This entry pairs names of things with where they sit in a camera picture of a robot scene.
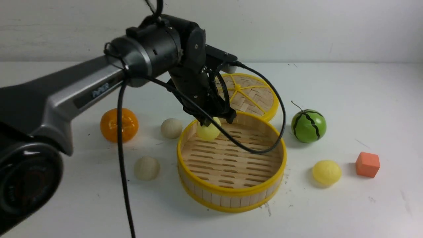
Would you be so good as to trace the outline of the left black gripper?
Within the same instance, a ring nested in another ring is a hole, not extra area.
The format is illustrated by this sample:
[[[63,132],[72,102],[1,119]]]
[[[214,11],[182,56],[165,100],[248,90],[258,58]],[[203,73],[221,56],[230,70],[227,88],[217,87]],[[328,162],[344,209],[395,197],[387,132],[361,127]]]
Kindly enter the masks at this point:
[[[226,84],[220,74],[210,69],[196,73],[185,67],[175,67],[168,73],[171,77],[167,82],[169,86],[186,95],[211,117],[233,123],[237,112],[230,107]],[[200,126],[211,124],[206,116],[198,116],[198,121]]]

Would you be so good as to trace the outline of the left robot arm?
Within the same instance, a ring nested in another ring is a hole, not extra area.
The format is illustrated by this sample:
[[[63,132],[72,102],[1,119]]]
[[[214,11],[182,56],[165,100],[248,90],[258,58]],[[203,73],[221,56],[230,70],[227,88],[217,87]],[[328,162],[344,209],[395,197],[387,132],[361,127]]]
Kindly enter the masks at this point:
[[[232,122],[214,77],[234,70],[237,57],[206,44],[205,30],[170,15],[147,16],[139,27],[104,47],[104,55],[26,83],[2,87],[1,234],[44,206],[62,179],[61,154],[73,154],[71,121],[115,89],[142,87],[168,72],[160,85],[183,110]]]

